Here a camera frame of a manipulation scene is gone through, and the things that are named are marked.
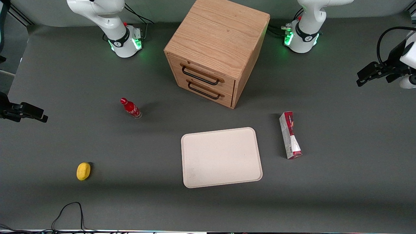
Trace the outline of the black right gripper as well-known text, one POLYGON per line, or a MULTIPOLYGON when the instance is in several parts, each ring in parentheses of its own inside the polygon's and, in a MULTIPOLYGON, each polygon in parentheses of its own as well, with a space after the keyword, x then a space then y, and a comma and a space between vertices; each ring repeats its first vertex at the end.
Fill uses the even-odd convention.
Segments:
POLYGON ((9 101, 6 93, 0 93, 0 118, 8 119, 19 123, 22 118, 30 118, 42 123, 46 123, 48 116, 44 115, 44 110, 26 102, 20 104, 9 101))

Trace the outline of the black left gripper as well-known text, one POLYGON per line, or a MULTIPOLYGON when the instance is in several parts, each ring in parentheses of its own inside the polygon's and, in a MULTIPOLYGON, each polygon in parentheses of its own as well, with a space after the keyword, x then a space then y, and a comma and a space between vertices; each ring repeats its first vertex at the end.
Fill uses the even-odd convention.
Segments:
POLYGON ((406 74, 406 65, 398 62, 393 66, 383 68, 377 62, 370 62, 367 66, 362 68, 357 73, 358 80, 356 81, 358 87, 363 86, 369 81, 385 77, 387 83, 392 83, 395 80, 403 77, 406 74))

